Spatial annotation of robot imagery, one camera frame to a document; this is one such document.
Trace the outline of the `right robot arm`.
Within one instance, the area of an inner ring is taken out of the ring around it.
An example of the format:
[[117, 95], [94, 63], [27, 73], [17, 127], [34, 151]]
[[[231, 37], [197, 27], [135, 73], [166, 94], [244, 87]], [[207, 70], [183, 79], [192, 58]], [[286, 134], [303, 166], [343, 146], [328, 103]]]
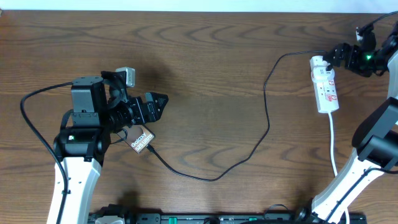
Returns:
[[310, 76], [319, 113], [330, 116], [339, 108], [334, 68], [360, 75], [389, 73], [386, 101], [357, 128], [353, 150], [344, 167], [328, 187], [316, 195], [310, 208], [298, 215], [307, 223], [339, 223], [352, 201], [376, 178], [393, 173], [397, 165], [397, 28], [393, 28], [380, 49], [376, 48], [374, 24], [356, 29], [358, 44], [338, 44], [325, 55], [310, 59]]

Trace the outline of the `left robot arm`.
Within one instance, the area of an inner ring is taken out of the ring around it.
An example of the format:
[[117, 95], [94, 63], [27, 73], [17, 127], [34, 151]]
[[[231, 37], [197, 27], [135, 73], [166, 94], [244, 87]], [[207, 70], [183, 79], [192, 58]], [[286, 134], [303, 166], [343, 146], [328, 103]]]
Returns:
[[72, 81], [72, 110], [66, 112], [53, 142], [55, 187], [48, 223], [87, 223], [104, 155], [117, 134], [140, 153], [154, 139], [147, 123], [160, 119], [168, 96], [148, 92], [145, 100], [127, 93], [133, 77], [103, 73]]

